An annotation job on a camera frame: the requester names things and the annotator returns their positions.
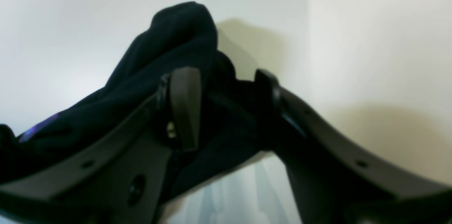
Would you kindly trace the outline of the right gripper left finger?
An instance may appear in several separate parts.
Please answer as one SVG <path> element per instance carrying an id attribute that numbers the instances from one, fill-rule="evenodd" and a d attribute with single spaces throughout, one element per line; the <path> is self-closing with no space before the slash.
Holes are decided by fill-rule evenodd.
<path id="1" fill-rule="evenodd" d="M 21 224 L 151 224 L 167 163 L 198 148 L 201 74 L 163 76 L 106 136 L 79 153 L 1 185 L 1 217 Z"/>

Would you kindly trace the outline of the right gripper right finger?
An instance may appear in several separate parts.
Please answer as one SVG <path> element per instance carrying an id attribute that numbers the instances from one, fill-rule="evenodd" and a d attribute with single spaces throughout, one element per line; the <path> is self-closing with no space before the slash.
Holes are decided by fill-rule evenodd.
<path id="1" fill-rule="evenodd" d="M 284 163 L 302 223 L 451 223 L 451 186 L 352 142 L 267 70 L 254 89 L 258 135 Z"/>

